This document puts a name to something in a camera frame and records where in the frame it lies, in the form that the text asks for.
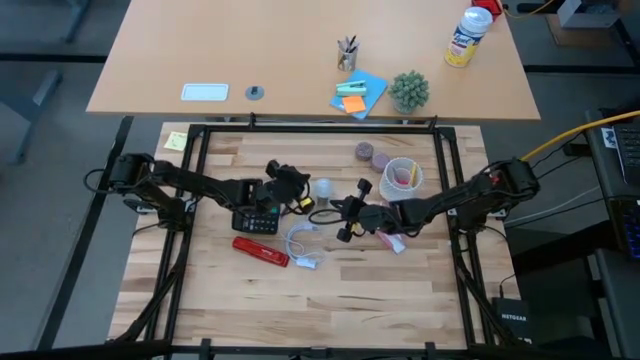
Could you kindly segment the yellow wipes canister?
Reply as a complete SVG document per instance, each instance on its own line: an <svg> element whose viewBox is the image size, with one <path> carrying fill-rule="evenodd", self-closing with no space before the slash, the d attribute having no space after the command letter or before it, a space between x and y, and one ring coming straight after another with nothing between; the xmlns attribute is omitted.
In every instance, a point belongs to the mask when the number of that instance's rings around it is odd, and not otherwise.
<svg viewBox="0 0 640 360"><path fill-rule="evenodd" d="M444 60L451 66L465 67L492 23L493 15L489 10L477 6L467 8L447 46Z"/></svg>

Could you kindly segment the white rectangular desk plate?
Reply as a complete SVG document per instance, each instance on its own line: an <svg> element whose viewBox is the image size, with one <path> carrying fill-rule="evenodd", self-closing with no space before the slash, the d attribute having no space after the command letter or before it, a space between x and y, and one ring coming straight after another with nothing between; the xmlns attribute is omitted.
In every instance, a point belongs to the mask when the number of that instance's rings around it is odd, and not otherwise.
<svg viewBox="0 0 640 360"><path fill-rule="evenodd" d="M187 102L224 102L229 92L228 84L188 83L183 86L181 100Z"/></svg>

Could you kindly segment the red object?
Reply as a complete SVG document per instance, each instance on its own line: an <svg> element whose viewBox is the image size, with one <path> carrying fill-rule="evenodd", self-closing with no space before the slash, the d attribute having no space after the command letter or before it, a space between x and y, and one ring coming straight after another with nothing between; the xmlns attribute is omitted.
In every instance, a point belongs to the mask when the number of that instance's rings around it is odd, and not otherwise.
<svg viewBox="0 0 640 360"><path fill-rule="evenodd" d="M486 9L493 20L496 20L503 14L503 6L499 0L471 0L471 5Z"/></svg>

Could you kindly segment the black calculator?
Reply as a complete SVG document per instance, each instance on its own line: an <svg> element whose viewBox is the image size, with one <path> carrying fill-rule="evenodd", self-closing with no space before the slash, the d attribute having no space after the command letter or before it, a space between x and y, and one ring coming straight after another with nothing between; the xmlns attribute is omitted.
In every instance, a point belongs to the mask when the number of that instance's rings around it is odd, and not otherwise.
<svg viewBox="0 0 640 360"><path fill-rule="evenodd" d="M248 234L274 235L278 233L280 212L278 209L267 213L232 214L231 227L235 231Z"/></svg>

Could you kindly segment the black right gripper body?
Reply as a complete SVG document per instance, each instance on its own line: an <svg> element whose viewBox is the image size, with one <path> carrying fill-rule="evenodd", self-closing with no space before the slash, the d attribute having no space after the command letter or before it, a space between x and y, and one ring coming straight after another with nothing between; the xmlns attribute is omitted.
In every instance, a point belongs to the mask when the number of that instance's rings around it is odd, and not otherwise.
<svg viewBox="0 0 640 360"><path fill-rule="evenodd" d="M354 203L349 210L338 210L340 220L342 216L348 216L349 222L338 230L337 239L342 242L350 242L353 236L361 237L353 227L359 225L364 233L373 234L376 230L389 230L393 227L393 215L389 207L381 205L368 205L365 197L370 193L372 184L366 179L359 179L357 183L359 194L353 197Z"/></svg>

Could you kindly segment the black network router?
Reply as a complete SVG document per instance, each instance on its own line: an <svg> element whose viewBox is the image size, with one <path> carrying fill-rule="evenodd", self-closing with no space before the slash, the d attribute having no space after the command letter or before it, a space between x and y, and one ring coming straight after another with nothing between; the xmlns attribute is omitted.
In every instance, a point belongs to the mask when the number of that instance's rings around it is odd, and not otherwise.
<svg viewBox="0 0 640 360"><path fill-rule="evenodd" d="M513 335L528 344L532 344L529 327L529 307L523 300L494 297L492 306L501 323L508 328Z"/></svg>

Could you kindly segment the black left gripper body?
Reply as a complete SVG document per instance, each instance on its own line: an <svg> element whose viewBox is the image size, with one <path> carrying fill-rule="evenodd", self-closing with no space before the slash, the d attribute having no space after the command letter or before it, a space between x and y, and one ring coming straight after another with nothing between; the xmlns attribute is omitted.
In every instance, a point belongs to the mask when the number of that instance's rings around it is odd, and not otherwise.
<svg viewBox="0 0 640 360"><path fill-rule="evenodd" d="M291 213L310 213L314 208L314 200L300 194L304 184L292 181L292 171L296 169L290 165L280 165L276 160L270 160L266 167L266 174L271 178L259 186L259 205L267 210L284 205Z"/></svg>

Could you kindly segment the blue notebook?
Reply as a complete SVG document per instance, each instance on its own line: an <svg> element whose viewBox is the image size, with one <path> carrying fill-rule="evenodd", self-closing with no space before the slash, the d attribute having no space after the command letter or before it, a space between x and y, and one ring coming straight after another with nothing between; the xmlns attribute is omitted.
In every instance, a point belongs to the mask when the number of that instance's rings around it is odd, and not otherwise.
<svg viewBox="0 0 640 360"><path fill-rule="evenodd" d="M367 86L367 93L365 96L362 96L364 99L364 102L366 104L366 110L363 112L359 112L359 113L352 113L352 114L348 114L344 111L343 105L342 105L342 98L343 97L339 97L336 95L336 86L335 86L335 95L334 97L330 100L329 105L332 106L333 108L340 110L350 116L352 116L355 119L358 120L364 120L370 113L370 111L373 109L373 107L375 106L375 104L377 103L377 101L379 100L379 98L385 93L386 88L387 88L387 81L384 80L383 78L371 75L367 72L364 72L362 70L355 70L345 81L343 81L342 83L345 82L352 82L352 81L359 81L359 80L365 80L366 81L366 86Z"/></svg>

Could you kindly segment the pen cup with pencils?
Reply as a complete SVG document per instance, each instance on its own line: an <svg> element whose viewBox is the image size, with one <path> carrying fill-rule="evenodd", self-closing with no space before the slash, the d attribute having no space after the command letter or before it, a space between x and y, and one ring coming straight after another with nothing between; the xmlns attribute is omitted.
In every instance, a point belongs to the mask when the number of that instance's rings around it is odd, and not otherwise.
<svg viewBox="0 0 640 360"><path fill-rule="evenodd" d="M337 45L337 68L344 72L353 71L356 67L357 52L359 49L357 36L346 36L344 39L338 40Z"/></svg>

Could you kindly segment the tan wooden desk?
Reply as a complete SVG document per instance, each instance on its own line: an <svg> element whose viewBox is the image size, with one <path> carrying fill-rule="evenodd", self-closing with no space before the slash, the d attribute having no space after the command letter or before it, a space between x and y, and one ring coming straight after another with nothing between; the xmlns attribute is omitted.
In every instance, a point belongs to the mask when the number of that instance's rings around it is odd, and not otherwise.
<svg viewBox="0 0 640 360"><path fill-rule="evenodd" d="M88 104L91 113L334 117L337 41L356 66L429 83L420 117L536 120L508 23L499 18L463 68L444 60L470 0L131 0ZM224 102L181 100L188 83L228 84ZM246 98L249 86L264 97Z"/></svg>

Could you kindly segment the mint green stapler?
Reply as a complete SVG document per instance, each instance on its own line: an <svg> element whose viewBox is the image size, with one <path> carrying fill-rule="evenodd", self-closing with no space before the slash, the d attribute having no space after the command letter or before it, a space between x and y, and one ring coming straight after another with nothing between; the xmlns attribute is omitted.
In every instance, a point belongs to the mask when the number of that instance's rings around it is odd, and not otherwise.
<svg viewBox="0 0 640 360"><path fill-rule="evenodd" d="M336 95L339 97L365 96L367 86L365 80L345 82L336 85Z"/></svg>

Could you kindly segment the white textured cup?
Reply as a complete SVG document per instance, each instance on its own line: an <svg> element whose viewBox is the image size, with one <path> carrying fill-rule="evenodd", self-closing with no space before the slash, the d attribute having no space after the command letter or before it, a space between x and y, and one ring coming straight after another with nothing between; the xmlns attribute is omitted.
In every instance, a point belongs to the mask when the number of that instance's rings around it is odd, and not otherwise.
<svg viewBox="0 0 640 360"><path fill-rule="evenodd" d="M423 172L418 165L416 179L413 186L402 186L394 181L393 168L406 168L411 171L412 164L416 162L410 158L399 157L391 159L387 164L379 184L380 195L388 202L405 200L415 197L423 182Z"/></svg>

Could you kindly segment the potted green succulent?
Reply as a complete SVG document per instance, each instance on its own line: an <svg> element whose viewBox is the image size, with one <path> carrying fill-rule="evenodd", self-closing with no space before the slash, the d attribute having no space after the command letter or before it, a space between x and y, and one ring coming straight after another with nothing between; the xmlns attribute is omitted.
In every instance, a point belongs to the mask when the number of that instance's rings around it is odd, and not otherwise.
<svg viewBox="0 0 640 360"><path fill-rule="evenodd" d="M411 70L393 79L388 94L394 108L402 114L411 114L424 107L429 99L429 83L424 75Z"/></svg>

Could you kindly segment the grey box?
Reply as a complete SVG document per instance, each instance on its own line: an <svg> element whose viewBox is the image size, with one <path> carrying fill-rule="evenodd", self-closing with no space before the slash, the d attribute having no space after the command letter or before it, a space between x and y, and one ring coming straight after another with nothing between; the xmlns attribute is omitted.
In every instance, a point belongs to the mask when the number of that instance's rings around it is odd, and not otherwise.
<svg viewBox="0 0 640 360"><path fill-rule="evenodd" d="M620 18L618 0L565 0L556 14L570 29L606 29Z"/></svg>

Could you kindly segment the pink tube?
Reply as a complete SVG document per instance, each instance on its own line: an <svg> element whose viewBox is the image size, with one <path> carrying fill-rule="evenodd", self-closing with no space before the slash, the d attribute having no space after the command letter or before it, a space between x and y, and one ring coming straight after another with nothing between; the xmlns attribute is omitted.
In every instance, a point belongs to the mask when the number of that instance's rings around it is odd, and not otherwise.
<svg viewBox="0 0 640 360"><path fill-rule="evenodd" d="M377 232L376 235L394 254L398 255L406 250L405 242L400 234Z"/></svg>

